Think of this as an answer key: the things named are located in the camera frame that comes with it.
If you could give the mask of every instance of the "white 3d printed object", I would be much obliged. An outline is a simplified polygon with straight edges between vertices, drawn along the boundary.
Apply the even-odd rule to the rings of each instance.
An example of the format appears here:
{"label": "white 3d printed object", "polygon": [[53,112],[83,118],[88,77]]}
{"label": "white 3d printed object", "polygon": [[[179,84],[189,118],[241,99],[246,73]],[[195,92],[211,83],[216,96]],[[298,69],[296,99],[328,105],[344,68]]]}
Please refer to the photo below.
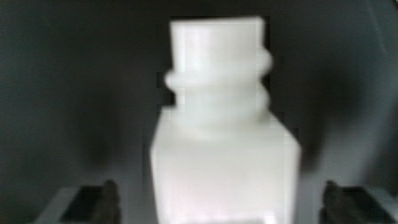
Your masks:
{"label": "white 3d printed object", "polygon": [[291,224],[298,144],[268,112],[257,17],[170,23],[173,70],[150,149],[159,224]]}

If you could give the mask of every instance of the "white object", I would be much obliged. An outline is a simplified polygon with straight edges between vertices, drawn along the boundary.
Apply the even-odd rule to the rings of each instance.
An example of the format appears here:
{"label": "white object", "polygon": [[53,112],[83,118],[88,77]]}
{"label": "white object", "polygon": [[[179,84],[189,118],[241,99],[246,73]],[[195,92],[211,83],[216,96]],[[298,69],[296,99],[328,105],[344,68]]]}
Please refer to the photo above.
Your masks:
{"label": "white object", "polygon": [[159,224],[291,224],[298,144],[268,112],[257,17],[175,21],[150,149]]}

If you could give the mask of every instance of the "cylindrical top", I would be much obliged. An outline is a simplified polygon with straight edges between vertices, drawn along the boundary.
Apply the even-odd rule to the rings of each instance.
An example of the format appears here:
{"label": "cylindrical top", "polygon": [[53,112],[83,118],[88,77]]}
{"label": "cylindrical top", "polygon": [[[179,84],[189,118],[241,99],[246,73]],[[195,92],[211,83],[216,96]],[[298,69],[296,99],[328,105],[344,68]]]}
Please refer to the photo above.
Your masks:
{"label": "cylindrical top", "polygon": [[262,50],[259,17],[170,23],[173,71],[202,71],[253,60]]}

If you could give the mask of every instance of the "dark gray background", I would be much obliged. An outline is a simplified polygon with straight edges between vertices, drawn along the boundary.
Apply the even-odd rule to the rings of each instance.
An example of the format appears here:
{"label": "dark gray background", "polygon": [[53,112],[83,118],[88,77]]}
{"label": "dark gray background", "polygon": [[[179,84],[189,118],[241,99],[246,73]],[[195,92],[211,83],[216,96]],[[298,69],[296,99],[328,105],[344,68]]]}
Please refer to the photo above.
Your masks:
{"label": "dark gray background", "polygon": [[296,223],[316,223],[326,179],[394,193],[395,13],[392,0],[1,1],[0,223],[108,178],[124,223],[156,223],[147,149],[180,17],[268,20],[271,111],[303,147]]}

